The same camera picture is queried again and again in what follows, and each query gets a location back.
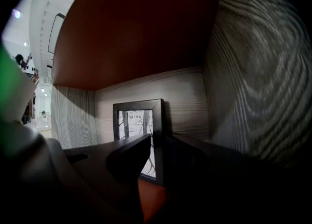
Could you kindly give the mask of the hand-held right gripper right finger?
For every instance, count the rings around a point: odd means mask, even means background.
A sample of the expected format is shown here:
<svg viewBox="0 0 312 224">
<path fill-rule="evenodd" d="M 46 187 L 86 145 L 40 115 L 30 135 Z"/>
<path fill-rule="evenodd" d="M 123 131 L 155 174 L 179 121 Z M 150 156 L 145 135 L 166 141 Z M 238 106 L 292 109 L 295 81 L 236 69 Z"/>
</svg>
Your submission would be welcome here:
<svg viewBox="0 0 312 224">
<path fill-rule="evenodd" d="M 171 190 L 202 188 L 211 181 L 211 144 L 186 136 L 154 135 L 156 184 Z"/>
</svg>

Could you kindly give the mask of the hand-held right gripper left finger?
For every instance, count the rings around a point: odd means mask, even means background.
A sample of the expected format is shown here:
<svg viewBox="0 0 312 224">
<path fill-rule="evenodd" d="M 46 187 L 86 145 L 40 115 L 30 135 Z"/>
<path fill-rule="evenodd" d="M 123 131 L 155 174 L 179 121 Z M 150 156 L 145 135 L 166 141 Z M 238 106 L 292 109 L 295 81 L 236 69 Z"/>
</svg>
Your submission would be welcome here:
<svg viewBox="0 0 312 224">
<path fill-rule="evenodd" d="M 108 187 L 128 187 L 137 183 L 151 153 L 151 135 L 139 134 L 105 144 L 105 182 Z"/>
</svg>

